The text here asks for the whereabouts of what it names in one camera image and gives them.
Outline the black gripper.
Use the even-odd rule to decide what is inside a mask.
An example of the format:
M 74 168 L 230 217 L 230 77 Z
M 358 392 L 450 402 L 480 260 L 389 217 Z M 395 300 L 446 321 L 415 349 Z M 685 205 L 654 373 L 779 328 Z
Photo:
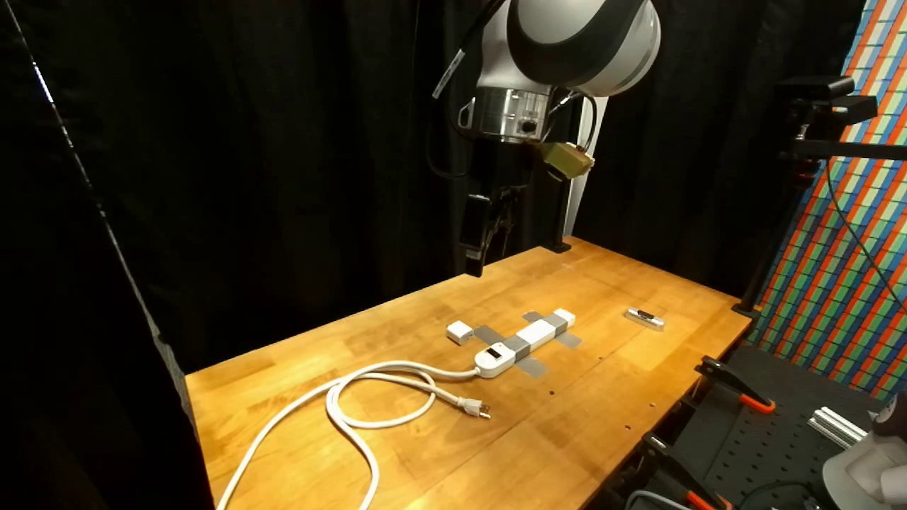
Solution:
M 481 275 L 485 253 L 488 258 L 508 253 L 515 200 L 529 189 L 539 168 L 541 149 L 535 144 L 474 142 L 458 229 L 467 275 Z

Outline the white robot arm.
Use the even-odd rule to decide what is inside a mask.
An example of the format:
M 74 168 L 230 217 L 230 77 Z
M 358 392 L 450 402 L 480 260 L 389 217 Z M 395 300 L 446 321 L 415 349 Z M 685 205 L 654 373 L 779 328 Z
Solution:
M 446 74 L 475 62 L 450 115 L 467 139 L 463 270 L 526 247 L 563 253 L 607 103 L 654 69 L 664 43 L 654 0 L 488 0 Z

